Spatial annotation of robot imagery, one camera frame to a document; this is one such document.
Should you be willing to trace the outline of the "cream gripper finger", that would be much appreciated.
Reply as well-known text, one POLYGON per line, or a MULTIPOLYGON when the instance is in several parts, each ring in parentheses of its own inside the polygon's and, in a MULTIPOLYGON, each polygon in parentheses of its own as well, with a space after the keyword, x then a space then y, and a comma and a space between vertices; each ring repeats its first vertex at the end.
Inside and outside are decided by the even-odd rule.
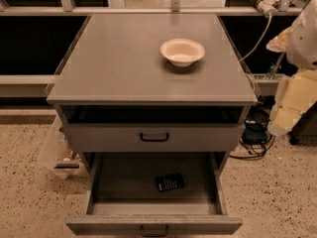
POLYGON ((284 76, 274 101, 267 128, 273 136, 283 136, 317 102, 317 71, 302 69, 293 76, 284 76))
POLYGON ((275 53, 285 53, 288 45, 290 28, 286 28, 266 44, 266 48, 275 53))

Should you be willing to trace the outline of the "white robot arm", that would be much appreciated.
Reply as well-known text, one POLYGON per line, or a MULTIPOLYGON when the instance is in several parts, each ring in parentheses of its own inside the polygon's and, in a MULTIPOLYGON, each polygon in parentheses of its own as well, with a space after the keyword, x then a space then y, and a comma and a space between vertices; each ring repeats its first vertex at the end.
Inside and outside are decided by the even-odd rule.
POLYGON ((317 0, 311 0, 266 48, 285 52, 287 61, 298 68, 296 74, 280 80, 269 115, 268 131, 283 136, 317 102, 317 0))

